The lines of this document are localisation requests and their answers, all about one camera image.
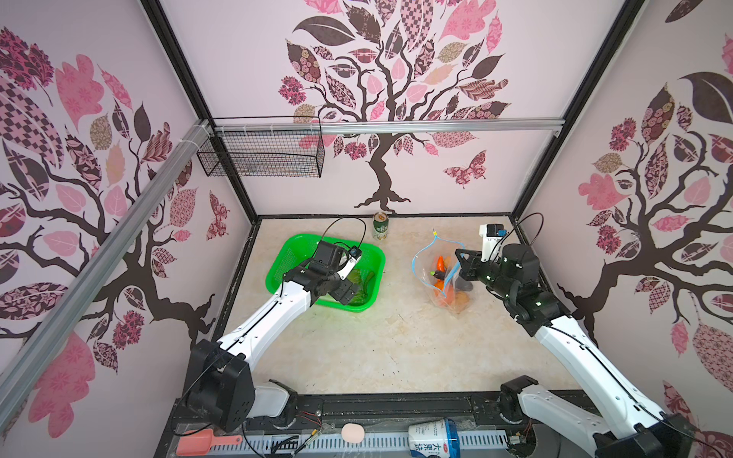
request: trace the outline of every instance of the aluminum rail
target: aluminum rail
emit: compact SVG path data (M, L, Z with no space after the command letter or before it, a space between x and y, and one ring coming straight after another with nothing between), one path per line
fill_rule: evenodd
M284 130L316 129L314 123L283 124L224 124L227 119L217 118L220 125L217 132L280 132ZM322 122L321 131L326 135L359 133L399 132L480 132L485 130L561 130L565 123L559 118L517 118L517 119L447 119L444 121L376 121L376 122Z
M188 160L208 140L209 134L208 121L198 120L188 129L152 182L112 229L89 264L71 282L59 303L44 317L41 326L10 361L0 377L0 429L5 428L38 378L66 344L79 319L150 219L153 210L163 201Z

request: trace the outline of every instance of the green plastic basket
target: green plastic basket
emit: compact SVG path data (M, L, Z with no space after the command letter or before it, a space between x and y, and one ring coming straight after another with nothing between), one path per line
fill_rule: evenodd
M314 234L298 234L294 235L285 242L278 253L275 262L270 267L270 272L265 279L265 286L269 292L274 293L282 283L282 276L290 269L308 259L316 249L320 241L320 235ZM343 242L349 246L357 245L352 240L334 239L324 237L324 241L329 243ZM384 251L379 247L370 243L361 244L361 259L354 266L355 269L361 269L361 280L365 281L369 271L374 272L375 276L366 286L366 302L360 306L345 306L340 302L336 302L330 295L322 296L316 304L334 309L348 310L360 312L367 310L377 300L379 293L379 285L382 281L382 272L384 271Z

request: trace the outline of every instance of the pink wall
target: pink wall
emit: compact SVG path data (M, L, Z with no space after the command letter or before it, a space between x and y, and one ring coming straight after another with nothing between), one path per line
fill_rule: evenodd
M136 1L27 1L0 17L4 368L195 116ZM229 183L194 158L2 432L2 454L151 455L248 228Z
M648 6L528 213L573 316L731 457L733 4L677 3Z
M409 121L431 113L453 119L462 108L501 118L562 117L621 4L164 2L215 116L320 114L332 122ZM341 32L329 32L336 29L323 21ZM387 51L379 55L381 43ZM404 59L389 53L399 51L395 43L406 45ZM472 48L478 54L464 65ZM490 73L482 71L493 64ZM463 112L459 119L472 116ZM321 179L243 181L262 214L511 211L550 133L463 134L383 135L374 149L369 134L327 138ZM297 197L305 193L308 199Z

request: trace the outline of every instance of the wall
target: wall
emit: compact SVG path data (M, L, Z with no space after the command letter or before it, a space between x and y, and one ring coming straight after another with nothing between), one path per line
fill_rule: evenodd
M733 4L681 5L650 3L528 213L573 316L731 457Z
M135 0L5 2L0 18L4 368L195 116ZM1 453L150 456L247 234L229 183L194 159L3 431Z
M324 122L562 117L621 4L164 2L214 116ZM549 135L331 136L320 180L243 181L263 214L507 212Z

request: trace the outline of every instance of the orange plastic scoop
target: orange plastic scoop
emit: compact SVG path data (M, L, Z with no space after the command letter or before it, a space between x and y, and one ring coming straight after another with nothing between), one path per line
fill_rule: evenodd
M238 446L242 436L215 436L213 429L204 429L178 442L176 454L180 457L197 457L209 453L213 446Z

